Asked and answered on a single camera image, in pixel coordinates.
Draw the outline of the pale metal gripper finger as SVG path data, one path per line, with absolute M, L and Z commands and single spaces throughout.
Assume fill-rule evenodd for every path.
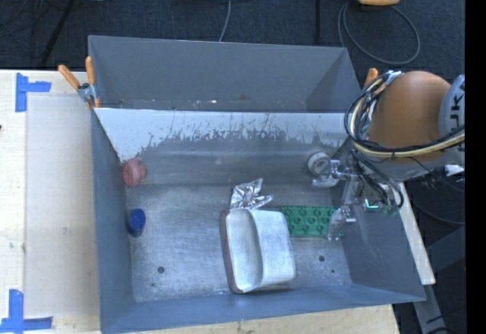
M 339 183 L 339 179 L 337 177 L 337 172 L 339 168 L 339 161 L 331 160 L 330 167 L 328 170 L 322 174 L 320 174 L 317 178 L 315 178 L 311 185 L 313 187 L 334 187 Z
M 342 228 L 345 225 L 356 222 L 353 210 L 350 206 L 340 206 L 333 212 L 327 225 L 327 240 L 335 241 L 340 237 Z

